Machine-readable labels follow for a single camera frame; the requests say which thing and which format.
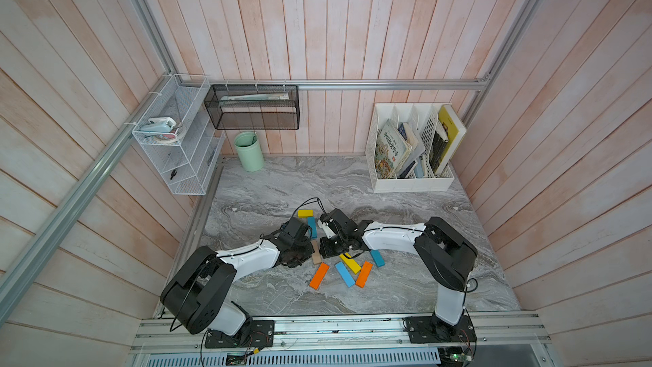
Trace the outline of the natural wood block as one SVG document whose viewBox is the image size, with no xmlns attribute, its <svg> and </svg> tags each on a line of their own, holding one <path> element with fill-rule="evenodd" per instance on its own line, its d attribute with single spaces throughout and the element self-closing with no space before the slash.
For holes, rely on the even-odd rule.
<svg viewBox="0 0 652 367">
<path fill-rule="evenodd" d="M 313 249 L 313 253 L 312 253 L 312 256 L 311 256 L 312 263 L 314 265 L 320 265 L 320 263 L 322 263 L 323 260 L 322 260 L 321 254 L 319 252 L 319 241 L 318 240 L 311 240 L 311 243 L 312 243 L 312 249 Z"/>
</svg>

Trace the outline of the short yellow block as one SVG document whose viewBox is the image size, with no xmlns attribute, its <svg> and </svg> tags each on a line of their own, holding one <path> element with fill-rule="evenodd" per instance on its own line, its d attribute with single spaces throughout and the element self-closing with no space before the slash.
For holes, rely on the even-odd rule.
<svg viewBox="0 0 652 367">
<path fill-rule="evenodd" d="M 309 217 L 314 217 L 314 210 L 312 209 L 300 209 L 297 211 L 296 216 L 299 219 L 308 219 Z"/>
</svg>

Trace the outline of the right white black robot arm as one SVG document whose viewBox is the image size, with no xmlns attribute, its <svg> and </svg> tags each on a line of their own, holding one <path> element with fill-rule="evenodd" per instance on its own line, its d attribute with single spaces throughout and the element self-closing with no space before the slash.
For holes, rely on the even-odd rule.
<svg viewBox="0 0 652 367">
<path fill-rule="evenodd" d="M 419 256 L 438 283 L 432 323 L 449 328 L 459 325 L 478 251 L 444 219 L 431 217 L 425 223 L 408 225 L 370 220 L 356 223 L 340 210 L 334 210 L 322 215 L 318 225 L 326 234 L 319 241 L 323 258 L 382 250 Z"/>
</svg>

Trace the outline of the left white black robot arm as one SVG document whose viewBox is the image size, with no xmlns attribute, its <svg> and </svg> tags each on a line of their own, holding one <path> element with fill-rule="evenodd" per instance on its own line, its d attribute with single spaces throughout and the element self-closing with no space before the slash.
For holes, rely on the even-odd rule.
<svg viewBox="0 0 652 367">
<path fill-rule="evenodd" d="M 289 246 L 262 238 L 229 251 L 199 247 L 163 289 L 161 303 L 190 334 L 206 329 L 225 336 L 244 336 L 251 316 L 227 301 L 232 284 L 248 275 L 278 266 L 295 268 L 314 254 L 305 236 Z"/>
</svg>

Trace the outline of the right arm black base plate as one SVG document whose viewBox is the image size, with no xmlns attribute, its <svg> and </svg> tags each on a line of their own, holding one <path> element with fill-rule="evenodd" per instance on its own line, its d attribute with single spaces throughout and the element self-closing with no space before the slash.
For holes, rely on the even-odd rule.
<svg viewBox="0 0 652 367">
<path fill-rule="evenodd" d="M 458 324 L 450 326 L 436 316 L 407 317 L 404 330 L 412 344 L 425 343 L 476 343 L 475 326 L 468 314 L 463 314 Z"/>
</svg>

